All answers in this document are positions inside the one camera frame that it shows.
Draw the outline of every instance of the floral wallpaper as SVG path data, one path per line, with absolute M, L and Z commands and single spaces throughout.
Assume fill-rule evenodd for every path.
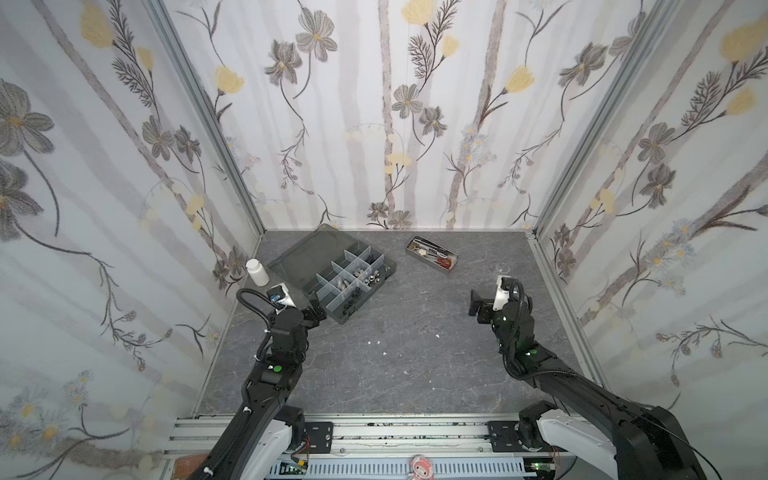
M 652 2 L 165 0 L 267 228 L 531 229 Z
M 766 113 L 765 5 L 681 2 L 538 232 L 610 387 L 723 478 L 768 467 Z
M 147 478 L 257 238 L 141 4 L 0 6 L 0 462 Z

